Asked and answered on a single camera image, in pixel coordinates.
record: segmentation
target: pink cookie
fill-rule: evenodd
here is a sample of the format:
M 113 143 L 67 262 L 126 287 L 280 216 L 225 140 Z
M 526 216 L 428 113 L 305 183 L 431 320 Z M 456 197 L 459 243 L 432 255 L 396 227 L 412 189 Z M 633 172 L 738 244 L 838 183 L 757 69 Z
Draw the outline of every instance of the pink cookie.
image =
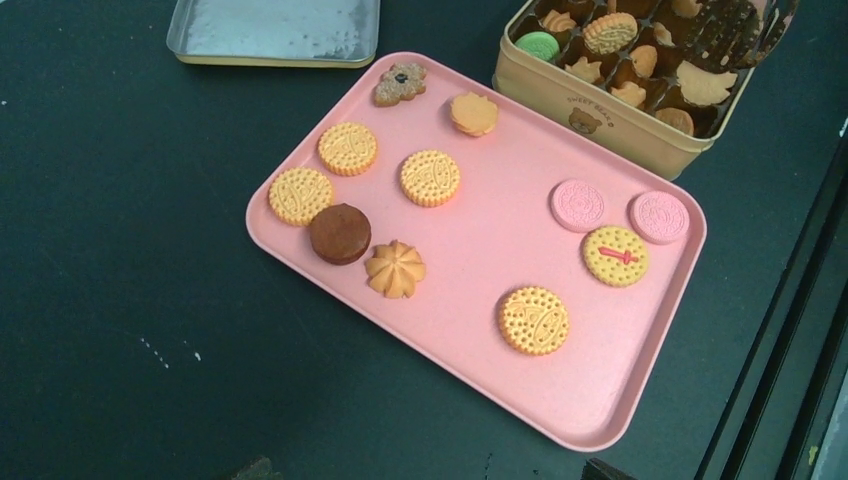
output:
M 560 225 L 573 232 L 588 232 L 601 226 L 604 198 L 582 180 L 566 180 L 551 194 L 551 212 Z
M 645 240 L 667 245 L 689 229 L 689 212 L 674 195 L 653 191 L 636 197 L 630 206 L 630 221 Z

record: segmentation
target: tin lid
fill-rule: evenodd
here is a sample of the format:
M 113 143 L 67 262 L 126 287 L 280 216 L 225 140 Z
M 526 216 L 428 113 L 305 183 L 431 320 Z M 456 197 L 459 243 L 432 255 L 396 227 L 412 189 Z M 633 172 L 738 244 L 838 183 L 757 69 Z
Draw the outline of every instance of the tin lid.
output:
M 358 68 L 379 18 L 380 0 L 178 0 L 166 43 L 186 63 Z

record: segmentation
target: brown round cake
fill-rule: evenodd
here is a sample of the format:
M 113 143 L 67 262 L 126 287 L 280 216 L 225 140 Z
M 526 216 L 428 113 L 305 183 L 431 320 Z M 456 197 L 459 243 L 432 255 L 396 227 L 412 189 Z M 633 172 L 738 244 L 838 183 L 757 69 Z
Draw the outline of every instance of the brown round cake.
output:
M 312 250 L 327 263 L 347 265 L 357 261 L 371 244 L 371 222 L 358 208 L 346 203 L 322 210 L 309 224 Z

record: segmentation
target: black table surface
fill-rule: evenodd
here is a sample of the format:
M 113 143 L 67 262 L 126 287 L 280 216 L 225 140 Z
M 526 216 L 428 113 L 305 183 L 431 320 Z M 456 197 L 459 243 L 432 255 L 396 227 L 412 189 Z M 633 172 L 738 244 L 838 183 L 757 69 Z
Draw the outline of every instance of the black table surface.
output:
M 289 479 L 578 478 L 587 455 L 248 237 L 254 190 L 363 70 L 184 65 L 174 3 L 0 4 L 0 477 L 209 478 L 264 454 Z M 489 85 L 522 2 L 383 3 L 378 56 Z M 597 454 L 640 479 L 698 468 L 848 113 L 846 24 L 848 3 L 802 2 L 677 180 L 707 242 Z

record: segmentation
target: biscuit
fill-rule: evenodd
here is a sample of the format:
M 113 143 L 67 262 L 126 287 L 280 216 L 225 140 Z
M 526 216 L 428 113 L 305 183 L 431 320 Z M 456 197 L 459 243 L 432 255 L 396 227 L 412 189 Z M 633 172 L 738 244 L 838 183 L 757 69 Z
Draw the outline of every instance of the biscuit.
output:
M 371 244 L 371 222 L 348 204 L 327 207 L 309 223 L 309 243 L 321 260 L 332 265 L 351 264 Z
M 576 26 L 577 22 L 571 18 L 569 12 L 559 13 L 556 10 L 551 10 L 542 20 L 542 27 L 551 33 L 564 32 Z
M 417 63 L 395 63 L 380 76 L 380 83 L 374 90 L 374 104 L 393 107 L 401 100 L 412 100 L 427 91 L 426 76 L 427 69 Z
M 495 128 L 498 106 L 485 96 L 468 92 L 451 100 L 451 120 L 457 130 L 480 137 Z
M 627 287 L 648 271 L 648 249 L 635 232 L 607 226 L 593 230 L 583 239 L 583 261 L 601 282 Z
M 701 5 L 695 0 L 671 0 L 671 9 L 683 18 L 695 18 L 701 12 Z
M 657 49 L 652 45 L 641 45 L 630 52 L 630 58 L 633 60 L 633 70 L 637 75 L 644 78 L 651 78 L 654 74 L 654 69 L 657 68 Z
M 520 288 L 503 301 L 498 327 L 512 348 L 527 355 L 547 355 L 568 337 L 568 311 L 546 288 Z
M 600 60 L 589 63 L 588 58 L 580 57 L 574 65 L 566 65 L 565 71 L 586 83 L 595 84 L 603 80 Z
M 689 230 L 689 211 L 670 193 L 643 193 L 633 200 L 629 213 L 633 230 L 657 245 L 673 243 Z
M 690 137 L 695 134 L 695 122 L 692 115 L 679 108 L 661 108 L 654 114 L 657 120 L 676 128 Z
M 386 298 L 409 298 L 427 275 L 427 266 L 415 247 L 392 240 L 374 248 L 374 256 L 365 261 L 365 271 L 374 291 Z
M 612 87 L 610 93 L 631 107 L 642 108 L 648 92 L 633 82 L 624 82 L 621 88 Z
M 321 135 L 318 155 L 327 170 L 336 175 L 359 175 L 377 159 L 377 138 L 365 125 L 339 123 Z
M 333 184 L 323 173 L 295 167 L 277 175 L 268 189 L 268 203 L 277 217 L 295 227 L 309 225 L 315 215 L 333 204 Z
M 459 167 L 446 153 L 423 150 L 403 162 L 400 171 L 403 193 L 422 207 L 438 207 L 459 189 Z
M 530 32 L 516 40 L 515 46 L 546 62 L 553 60 L 559 53 L 559 43 L 547 32 Z
M 665 45 L 666 47 L 673 47 L 674 40 L 671 38 L 671 31 L 665 28 L 660 22 L 654 22 L 654 38 L 657 39 L 657 43 L 660 45 Z
M 699 107 L 719 104 L 730 96 L 727 89 L 736 84 L 738 75 L 732 72 L 710 73 L 683 61 L 677 67 L 677 82 L 683 98 Z
M 572 232 L 588 232 L 601 225 L 604 197 L 587 182 L 566 180 L 551 193 L 551 212 L 563 228 Z
M 633 15 L 624 12 L 611 13 L 594 20 L 583 29 L 586 48 L 606 55 L 621 49 L 636 36 L 638 25 Z

